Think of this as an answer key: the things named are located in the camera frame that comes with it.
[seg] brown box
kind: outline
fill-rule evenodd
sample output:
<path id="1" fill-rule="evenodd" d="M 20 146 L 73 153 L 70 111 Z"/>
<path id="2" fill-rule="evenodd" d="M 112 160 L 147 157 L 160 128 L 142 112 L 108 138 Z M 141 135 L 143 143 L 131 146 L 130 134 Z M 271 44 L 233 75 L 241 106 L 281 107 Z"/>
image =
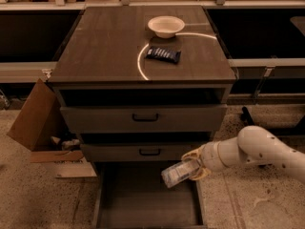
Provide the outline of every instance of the brown box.
<path id="1" fill-rule="evenodd" d="M 56 151 L 51 136 L 61 136 L 67 125 L 54 92 L 39 79 L 8 136 L 31 150 L 30 162 L 44 163 L 56 177 L 96 177 L 80 150 Z"/>

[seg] drawer handle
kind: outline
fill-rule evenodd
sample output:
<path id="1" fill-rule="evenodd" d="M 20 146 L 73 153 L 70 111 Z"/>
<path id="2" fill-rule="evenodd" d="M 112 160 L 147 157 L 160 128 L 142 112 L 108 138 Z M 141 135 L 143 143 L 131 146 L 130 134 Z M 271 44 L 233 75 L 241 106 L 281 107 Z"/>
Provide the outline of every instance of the drawer handle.
<path id="1" fill-rule="evenodd" d="M 139 154 L 141 156 L 160 156 L 161 149 L 157 149 L 157 150 L 145 150 L 145 151 L 139 149 Z"/>
<path id="2" fill-rule="evenodd" d="M 159 118 L 159 114 L 132 114 L 133 121 L 137 122 L 155 122 Z"/>

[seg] box flap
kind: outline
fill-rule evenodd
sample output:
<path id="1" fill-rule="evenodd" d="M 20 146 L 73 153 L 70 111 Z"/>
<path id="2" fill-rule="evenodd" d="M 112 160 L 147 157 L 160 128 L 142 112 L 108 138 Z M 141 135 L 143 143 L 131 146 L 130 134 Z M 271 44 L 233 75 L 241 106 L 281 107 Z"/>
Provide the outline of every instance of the box flap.
<path id="1" fill-rule="evenodd" d="M 59 109 L 54 92 L 39 79 L 8 136 L 32 151 L 51 150 L 51 136 L 60 136 L 67 130 Z"/>
<path id="2" fill-rule="evenodd" d="M 39 151 L 30 153 L 30 163 L 56 161 L 78 161 L 84 157 L 81 150 L 76 151 Z"/>

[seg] concrete floor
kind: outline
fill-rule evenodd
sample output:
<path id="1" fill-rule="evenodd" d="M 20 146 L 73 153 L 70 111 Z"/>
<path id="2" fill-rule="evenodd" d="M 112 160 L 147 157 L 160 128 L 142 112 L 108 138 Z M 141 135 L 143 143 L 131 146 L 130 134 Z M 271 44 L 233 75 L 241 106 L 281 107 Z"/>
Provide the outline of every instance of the concrete floor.
<path id="1" fill-rule="evenodd" d="M 237 135 L 241 108 L 229 107 L 215 140 Z M 292 127 L 305 115 L 305 105 L 251 105 L 249 110 L 266 128 Z M 98 178 L 54 178 L 42 165 L 30 164 L 30 151 L 6 136 L 18 113 L 0 111 L 0 228 L 92 228 Z M 283 141 L 305 153 L 305 136 Z M 305 228 L 305 185 L 273 166 L 231 168 L 200 185 L 209 228 Z"/>

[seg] white bowl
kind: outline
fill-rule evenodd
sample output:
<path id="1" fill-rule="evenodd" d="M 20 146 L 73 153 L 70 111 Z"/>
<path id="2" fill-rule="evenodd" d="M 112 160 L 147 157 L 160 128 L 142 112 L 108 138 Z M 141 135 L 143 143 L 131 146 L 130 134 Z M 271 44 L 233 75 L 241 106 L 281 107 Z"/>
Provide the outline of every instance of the white bowl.
<path id="1" fill-rule="evenodd" d="M 149 21 L 149 29 L 161 38 L 174 37 L 176 33 L 180 32 L 185 24 L 183 20 L 173 16 L 159 16 Z"/>

